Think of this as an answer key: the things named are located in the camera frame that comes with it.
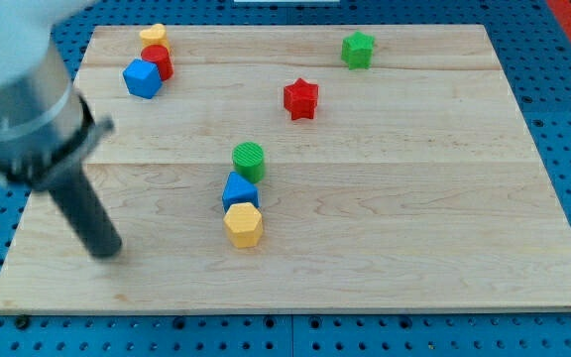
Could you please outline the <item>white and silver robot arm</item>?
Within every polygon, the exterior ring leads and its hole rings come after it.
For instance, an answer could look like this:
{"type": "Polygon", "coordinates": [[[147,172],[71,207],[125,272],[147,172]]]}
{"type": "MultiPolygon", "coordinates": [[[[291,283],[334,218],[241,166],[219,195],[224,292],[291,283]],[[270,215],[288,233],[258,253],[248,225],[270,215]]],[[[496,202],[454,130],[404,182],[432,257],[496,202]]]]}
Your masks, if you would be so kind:
{"type": "Polygon", "coordinates": [[[0,180],[48,192],[88,253],[107,258],[122,240],[82,164],[114,124],[93,118],[51,35],[90,4],[0,1],[0,180]]]}

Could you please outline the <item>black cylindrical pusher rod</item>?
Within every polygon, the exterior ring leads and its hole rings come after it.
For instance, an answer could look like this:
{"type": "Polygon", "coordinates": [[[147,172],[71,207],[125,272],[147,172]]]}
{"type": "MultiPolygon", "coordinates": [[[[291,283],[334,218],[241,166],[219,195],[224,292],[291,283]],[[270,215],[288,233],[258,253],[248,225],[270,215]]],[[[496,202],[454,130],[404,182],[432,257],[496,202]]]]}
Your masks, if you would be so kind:
{"type": "Polygon", "coordinates": [[[109,258],[119,253],[122,239],[82,166],[60,176],[49,194],[91,257],[109,258]]]}

